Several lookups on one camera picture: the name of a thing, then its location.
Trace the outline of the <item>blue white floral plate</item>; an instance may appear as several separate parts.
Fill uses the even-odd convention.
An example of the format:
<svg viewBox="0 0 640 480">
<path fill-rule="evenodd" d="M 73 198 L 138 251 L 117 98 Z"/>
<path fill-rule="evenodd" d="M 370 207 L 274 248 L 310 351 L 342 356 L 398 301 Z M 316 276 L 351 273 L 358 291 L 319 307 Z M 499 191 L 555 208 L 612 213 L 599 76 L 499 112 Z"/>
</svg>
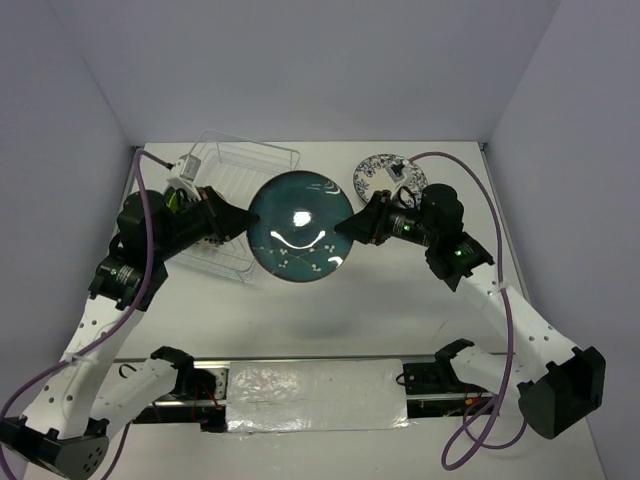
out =
<svg viewBox="0 0 640 480">
<path fill-rule="evenodd" d="M 385 171 L 385 167 L 396 161 L 408 160 L 395 154 L 376 154 L 362 160 L 355 168 L 352 176 L 353 187 L 363 204 L 367 204 L 375 191 L 391 192 L 393 182 Z M 422 190 L 428 186 L 428 180 L 422 169 L 411 163 L 407 171 L 411 178 L 400 189 L 394 202 L 404 208 L 416 208 L 420 204 Z"/>
</svg>

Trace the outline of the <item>dark green plate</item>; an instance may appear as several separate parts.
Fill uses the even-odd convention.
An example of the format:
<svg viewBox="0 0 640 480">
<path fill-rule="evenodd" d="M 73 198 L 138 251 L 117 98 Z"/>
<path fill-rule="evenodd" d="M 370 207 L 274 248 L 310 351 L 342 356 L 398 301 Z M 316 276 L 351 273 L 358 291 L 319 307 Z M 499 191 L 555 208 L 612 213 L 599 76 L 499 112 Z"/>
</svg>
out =
<svg viewBox="0 0 640 480">
<path fill-rule="evenodd" d="M 335 227 L 353 214 L 343 189 L 319 173 L 295 170 L 266 182 L 249 211 L 259 217 L 247 231 L 256 262 L 292 283 L 321 280 L 344 263 L 353 241 Z"/>
</svg>

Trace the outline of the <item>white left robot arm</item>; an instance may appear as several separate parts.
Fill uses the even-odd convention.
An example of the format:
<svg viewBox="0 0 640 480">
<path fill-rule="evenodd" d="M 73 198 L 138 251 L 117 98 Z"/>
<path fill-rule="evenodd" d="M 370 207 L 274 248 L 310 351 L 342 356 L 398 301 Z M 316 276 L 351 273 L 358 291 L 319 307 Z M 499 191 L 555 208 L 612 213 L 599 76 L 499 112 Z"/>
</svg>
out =
<svg viewBox="0 0 640 480">
<path fill-rule="evenodd" d="M 59 363 L 37 376 L 43 388 L 33 402 L 16 417 L 1 416 L 2 445 L 62 478 L 88 479 L 111 439 L 149 404 L 164 395 L 195 393 L 193 357 L 167 346 L 112 390 L 100 388 L 166 281 L 166 261 L 204 238 L 233 240 L 258 220 L 210 187 L 197 189 L 177 209 L 157 191 L 129 195 L 72 340 Z"/>
</svg>

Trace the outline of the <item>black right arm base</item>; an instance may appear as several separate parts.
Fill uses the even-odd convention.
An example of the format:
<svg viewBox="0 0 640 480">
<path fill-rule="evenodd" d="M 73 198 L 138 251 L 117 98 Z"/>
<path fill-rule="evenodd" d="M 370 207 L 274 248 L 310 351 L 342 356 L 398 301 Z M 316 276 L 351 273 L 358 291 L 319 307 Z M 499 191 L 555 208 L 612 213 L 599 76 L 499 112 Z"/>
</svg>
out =
<svg viewBox="0 0 640 480">
<path fill-rule="evenodd" d="M 461 382 L 451 366 L 441 360 L 404 363 L 396 383 L 404 388 L 410 419 L 461 416 L 468 408 L 475 413 L 492 394 Z"/>
</svg>

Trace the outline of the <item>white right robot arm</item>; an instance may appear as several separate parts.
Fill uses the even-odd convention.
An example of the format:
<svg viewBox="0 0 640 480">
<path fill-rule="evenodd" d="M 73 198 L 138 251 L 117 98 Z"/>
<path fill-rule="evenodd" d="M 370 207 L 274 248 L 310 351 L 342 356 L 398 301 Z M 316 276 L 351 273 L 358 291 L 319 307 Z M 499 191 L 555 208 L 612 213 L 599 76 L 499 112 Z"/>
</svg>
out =
<svg viewBox="0 0 640 480">
<path fill-rule="evenodd" d="M 581 349 L 561 334 L 503 283 L 492 255 L 465 232 L 463 214 L 448 185 L 426 187 L 413 209 L 395 205 L 390 192 L 377 191 L 335 230 L 363 244 L 397 238 L 425 247 L 435 276 L 512 342 L 515 358 L 505 399 L 537 434 L 554 439 L 601 406 L 606 361 L 596 348 Z"/>
</svg>

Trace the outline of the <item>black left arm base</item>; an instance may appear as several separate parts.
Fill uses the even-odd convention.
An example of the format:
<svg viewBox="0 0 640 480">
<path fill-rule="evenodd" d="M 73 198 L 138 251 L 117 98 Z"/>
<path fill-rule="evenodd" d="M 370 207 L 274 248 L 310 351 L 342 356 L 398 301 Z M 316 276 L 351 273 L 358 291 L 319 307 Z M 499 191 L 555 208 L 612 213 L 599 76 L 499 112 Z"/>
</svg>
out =
<svg viewBox="0 0 640 480">
<path fill-rule="evenodd" d="M 133 424 L 192 425 L 201 432 L 225 433 L 229 375 L 229 363 L 196 361 L 181 392 L 152 402 Z"/>
</svg>

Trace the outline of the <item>lime green plate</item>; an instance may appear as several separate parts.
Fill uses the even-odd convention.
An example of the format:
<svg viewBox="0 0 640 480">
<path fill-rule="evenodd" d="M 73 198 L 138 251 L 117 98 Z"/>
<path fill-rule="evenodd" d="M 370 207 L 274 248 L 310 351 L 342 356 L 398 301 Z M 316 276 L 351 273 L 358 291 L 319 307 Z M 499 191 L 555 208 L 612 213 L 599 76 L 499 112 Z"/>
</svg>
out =
<svg viewBox="0 0 640 480">
<path fill-rule="evenodd" d="M 169 186 L 164 194 L 165 204 L 172 213 L 176 213 L 180 210 L 183 204 L 183 195 L 174 187 Z"/>
</svg>

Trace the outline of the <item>silver foil sheet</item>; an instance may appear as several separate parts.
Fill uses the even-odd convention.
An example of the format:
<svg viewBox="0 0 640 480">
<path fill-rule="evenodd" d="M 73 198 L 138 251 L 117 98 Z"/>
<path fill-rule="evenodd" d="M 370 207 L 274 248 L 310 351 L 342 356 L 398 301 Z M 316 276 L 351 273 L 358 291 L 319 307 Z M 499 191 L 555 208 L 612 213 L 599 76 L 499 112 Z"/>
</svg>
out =
<svg viewBox="0 0 640 480">
<path fill-rule="evenodd" d="M 384 360 L 235 362 L 226 424 L 231 433 L 371 431 L 409 425 L 402 363 Z"/>
</svg>

